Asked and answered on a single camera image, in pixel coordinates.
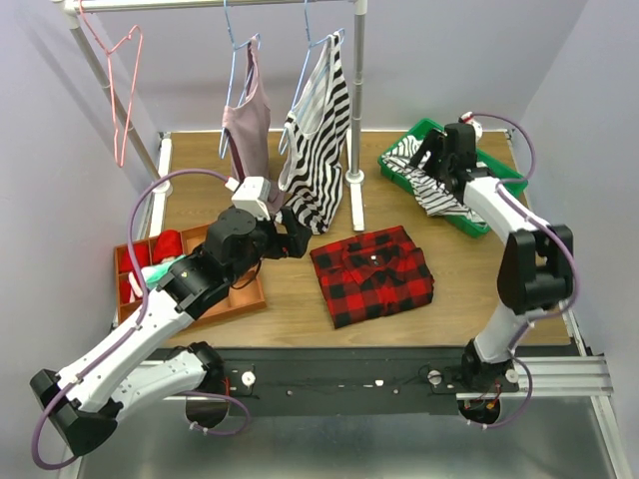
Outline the thin striped tank top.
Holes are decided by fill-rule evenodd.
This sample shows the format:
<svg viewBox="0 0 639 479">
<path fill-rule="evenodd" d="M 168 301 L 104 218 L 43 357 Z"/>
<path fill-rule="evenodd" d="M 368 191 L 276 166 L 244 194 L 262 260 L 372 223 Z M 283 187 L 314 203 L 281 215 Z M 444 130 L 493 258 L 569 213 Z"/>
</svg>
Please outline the thin striped tank top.
<svg viewBox="0 0 639 479">
<path fill-rule="evenodd" d="M 422 140 L 413 135 L 405 136 L 394 148 L 381 156 L 382 164 L 392 173 L 398 174 L 400 179 L 408 181 L 413 196 L 429 216 L 458 217 L 485 227 L 486 222 L 483 218 L 447 193 L 443 184 L 429 176 L 423 168 L 413 168 L 409 165 L 411 156 L 421 142 Z"/>
</svg>

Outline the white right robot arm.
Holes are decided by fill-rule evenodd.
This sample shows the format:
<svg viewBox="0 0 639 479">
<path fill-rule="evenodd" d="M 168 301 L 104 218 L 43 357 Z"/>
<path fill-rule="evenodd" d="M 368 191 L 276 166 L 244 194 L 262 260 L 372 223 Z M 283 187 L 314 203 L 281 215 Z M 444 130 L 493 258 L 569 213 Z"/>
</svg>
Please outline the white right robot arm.
<svg viewBox="0 0 639 479">
<path fill-rule="evenodd" d="M 473 391 L 504 376 L 528 330 L 577 292 L 571 229 L 532 213 L 507 189 L 509 178 L 477 161 L 475 130 L 469 123 L 429 130 L 410 160 L 478 214 L 504 244 L 496 280 L 498 306 L 465 346 L 458 369 L 461 383 Z"/>
</svg>

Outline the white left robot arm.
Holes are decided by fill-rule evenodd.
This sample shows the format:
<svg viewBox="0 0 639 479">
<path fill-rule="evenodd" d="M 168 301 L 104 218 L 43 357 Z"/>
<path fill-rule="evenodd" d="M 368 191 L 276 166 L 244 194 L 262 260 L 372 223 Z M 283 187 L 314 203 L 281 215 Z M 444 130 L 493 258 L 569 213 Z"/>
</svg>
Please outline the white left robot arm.
<svg viewBox="0 0 639 479">
<path fill-rule="evenodd" d="M 193 343 L 148 372 L 137 367 L 175 333 L 189 327 L 229 296 L 232 287 L 263 259 L 300 258 L 312 232 L 292 210 L 281 210 L 285 231 L 231 207 L 209 225 L 204 241 L 176 260 L 134 314 L 82 358 L 65 368 L 42 369 L 30 387 L 43 409 L 32 436 L 34 462 L 43 426 L 50 422 L 74 458 L 106 442 L 134 410 L 174 394 L 229 400 L 225 366 L 207 343 Z"/>
</svg>

